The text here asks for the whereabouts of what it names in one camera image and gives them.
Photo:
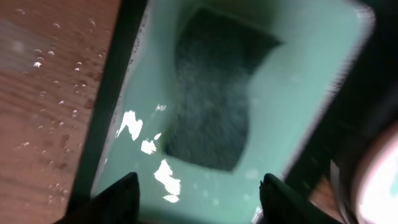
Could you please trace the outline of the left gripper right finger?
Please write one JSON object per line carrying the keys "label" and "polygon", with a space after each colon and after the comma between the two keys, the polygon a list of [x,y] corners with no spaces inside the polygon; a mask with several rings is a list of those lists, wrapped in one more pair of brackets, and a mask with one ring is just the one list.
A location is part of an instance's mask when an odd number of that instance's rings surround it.
{"label": "left gripper right finger", "polygon": [[260,183],[259,196],[265,224],[339,224],[296,191],[267,173]]}

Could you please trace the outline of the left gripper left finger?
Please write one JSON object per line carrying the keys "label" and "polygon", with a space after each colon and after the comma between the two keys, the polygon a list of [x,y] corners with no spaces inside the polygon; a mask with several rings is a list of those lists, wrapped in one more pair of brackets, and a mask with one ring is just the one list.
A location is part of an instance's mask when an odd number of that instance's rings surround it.
{"label": "left gripper left finger", "polygon": [[130,172],[55,224],[137,224],[139,202],[138,175]]}

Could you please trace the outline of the white plate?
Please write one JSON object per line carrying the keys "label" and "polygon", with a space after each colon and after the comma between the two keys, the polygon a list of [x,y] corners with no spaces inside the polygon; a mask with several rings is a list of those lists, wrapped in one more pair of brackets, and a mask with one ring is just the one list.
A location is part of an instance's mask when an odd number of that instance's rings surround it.
{"label": "white plate", "polygon": [[367,148],[353,179],[351,199],[358,223],[397,224],[397,124]]}

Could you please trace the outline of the dark green scrub sponge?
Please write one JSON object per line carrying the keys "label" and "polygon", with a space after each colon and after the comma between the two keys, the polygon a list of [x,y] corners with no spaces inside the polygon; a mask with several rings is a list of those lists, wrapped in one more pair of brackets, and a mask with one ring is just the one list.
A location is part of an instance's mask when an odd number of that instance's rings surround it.
{"label": "dark green scrub sponge", "polygon": [[230,15],[196,10],[175,48],[177,114],[164,140],[165,154],[234,170],[249,134],[249,84],[279,44],[275,36]]}

